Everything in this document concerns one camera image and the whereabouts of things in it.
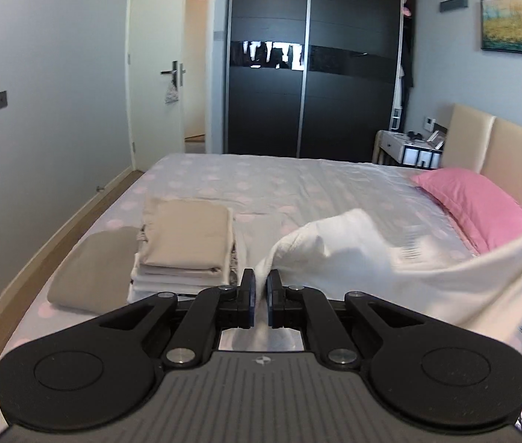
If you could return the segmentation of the white garment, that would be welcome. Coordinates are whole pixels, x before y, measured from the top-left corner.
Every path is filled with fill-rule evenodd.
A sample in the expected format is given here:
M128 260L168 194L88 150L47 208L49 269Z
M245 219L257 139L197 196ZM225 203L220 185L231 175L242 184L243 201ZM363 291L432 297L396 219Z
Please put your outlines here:
M522 235L488 253L449 263L433 241L392 246L361 209L287 226L281 239L261 232L251 242L256 263L256 322L227 330L220 347L234 351L290 351L301 340L269 327L264 293L271 270L283 283L318 289L335 300L359 291L501 342L522 324Z

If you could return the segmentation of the stack of folded clothes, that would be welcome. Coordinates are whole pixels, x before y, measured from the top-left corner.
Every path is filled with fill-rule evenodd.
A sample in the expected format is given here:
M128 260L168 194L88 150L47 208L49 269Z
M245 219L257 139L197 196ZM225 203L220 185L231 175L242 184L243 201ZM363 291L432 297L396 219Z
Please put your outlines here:
M160 292L195 296L235 285L238 256L230 208L195 199L144 200L127 300Z

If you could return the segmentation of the taupe folded blanket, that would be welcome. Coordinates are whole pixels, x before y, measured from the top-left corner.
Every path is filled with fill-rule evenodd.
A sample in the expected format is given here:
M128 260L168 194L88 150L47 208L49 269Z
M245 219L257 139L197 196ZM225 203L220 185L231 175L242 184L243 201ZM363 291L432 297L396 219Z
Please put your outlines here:
M58 307L105 314L127 304L137 253L136 227L93 233L64 258L47 300Z

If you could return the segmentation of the pink pillow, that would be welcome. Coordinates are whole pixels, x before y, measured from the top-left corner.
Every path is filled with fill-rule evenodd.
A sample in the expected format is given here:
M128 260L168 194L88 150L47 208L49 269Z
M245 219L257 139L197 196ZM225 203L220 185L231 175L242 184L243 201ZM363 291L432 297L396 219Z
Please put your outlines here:
M411 180L441 204L479 254L522 235L522 207L481 174L441 168L422 172Z

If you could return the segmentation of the white bedside table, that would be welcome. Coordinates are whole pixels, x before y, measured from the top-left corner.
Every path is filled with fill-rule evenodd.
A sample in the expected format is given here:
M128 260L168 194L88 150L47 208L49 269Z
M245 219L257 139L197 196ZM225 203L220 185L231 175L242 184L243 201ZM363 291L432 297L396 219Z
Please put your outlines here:
M442 151L422 140L411 140L406 134L379 131L372 162L375 164L433 170L441 166Z

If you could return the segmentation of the beige padded headboard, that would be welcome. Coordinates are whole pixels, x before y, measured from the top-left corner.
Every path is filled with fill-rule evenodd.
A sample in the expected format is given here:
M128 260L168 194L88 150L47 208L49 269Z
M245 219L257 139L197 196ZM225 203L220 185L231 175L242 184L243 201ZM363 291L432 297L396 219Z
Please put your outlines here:
M522 126L454 104L441 166L485 176L522 207Z

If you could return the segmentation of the polka dot bed sheet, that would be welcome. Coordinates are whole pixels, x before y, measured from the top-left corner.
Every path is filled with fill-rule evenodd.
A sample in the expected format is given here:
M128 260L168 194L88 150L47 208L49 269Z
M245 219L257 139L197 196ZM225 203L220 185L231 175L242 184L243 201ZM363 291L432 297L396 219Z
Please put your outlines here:
M481 256L451 215L411 178L417 170L325 160L234 155L172 155L144 174L96 222L93 233L141 229L144 200L195 199L234 215L238 279L244 288L261 260L251 239L270 241L353 209L365 211L394 247L429 238L449 263ZM47 300L51 281L0 355L102 316ZM255 277L254 322L257 289ZM522 442L519 417L497 429L427 429L388 412L359 375L333 370L301 346L290 351L234 351L219 345L196 368L169 372L143 406L93 429L28 429L0 411L0 442Z

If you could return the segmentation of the black sliding wardrobe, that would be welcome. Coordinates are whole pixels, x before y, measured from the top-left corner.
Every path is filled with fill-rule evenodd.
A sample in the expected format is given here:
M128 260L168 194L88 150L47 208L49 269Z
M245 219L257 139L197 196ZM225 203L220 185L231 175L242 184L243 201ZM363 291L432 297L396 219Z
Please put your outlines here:
M225 149L366 163L393 120L403 0L229 0Z

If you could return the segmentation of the white room door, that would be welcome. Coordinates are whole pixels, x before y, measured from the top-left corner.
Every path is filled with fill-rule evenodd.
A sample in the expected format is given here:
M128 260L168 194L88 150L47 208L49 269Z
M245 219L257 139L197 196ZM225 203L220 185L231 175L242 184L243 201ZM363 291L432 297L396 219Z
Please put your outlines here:
M184 151L180 66L186 0L130 0L127 99L134 166Z

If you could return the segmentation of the grey wall bar right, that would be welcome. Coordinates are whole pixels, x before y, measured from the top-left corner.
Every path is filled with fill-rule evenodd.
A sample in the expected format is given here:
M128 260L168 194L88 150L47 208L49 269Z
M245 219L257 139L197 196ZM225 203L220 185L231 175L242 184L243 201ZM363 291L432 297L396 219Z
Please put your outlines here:
M469 0L444 0L439 3L439 12L445 13L455 10L466 9L469 6Z

